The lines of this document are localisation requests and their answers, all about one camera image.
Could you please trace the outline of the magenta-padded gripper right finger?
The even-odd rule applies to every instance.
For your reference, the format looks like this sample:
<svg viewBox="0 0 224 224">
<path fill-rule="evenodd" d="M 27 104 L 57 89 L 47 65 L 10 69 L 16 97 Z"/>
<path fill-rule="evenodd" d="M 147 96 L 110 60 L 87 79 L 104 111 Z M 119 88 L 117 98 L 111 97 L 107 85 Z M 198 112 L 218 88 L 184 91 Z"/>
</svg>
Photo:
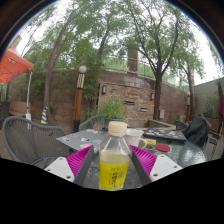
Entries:
<svg viewBox="0 0 224 224">
<path fill-rule="evenodd" d="M 149 151 L 131 145 L 132 162 L 143 186 L 182 169 L 165 154 L 154 155 Z"/>
</svg>

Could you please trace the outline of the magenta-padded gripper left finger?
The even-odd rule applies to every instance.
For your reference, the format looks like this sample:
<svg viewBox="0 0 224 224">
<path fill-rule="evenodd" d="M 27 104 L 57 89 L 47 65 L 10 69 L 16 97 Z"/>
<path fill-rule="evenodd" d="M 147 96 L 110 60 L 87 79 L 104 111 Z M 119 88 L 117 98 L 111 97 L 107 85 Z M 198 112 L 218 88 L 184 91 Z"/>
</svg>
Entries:
<svg viewBox="0 0 224 224">
<path fill-rule="evenodd" d="M 82 186 L 93 156 L 94 147 L 90 145 L 67 158 L 58 157 L 45 171 Z"/>
</svg>

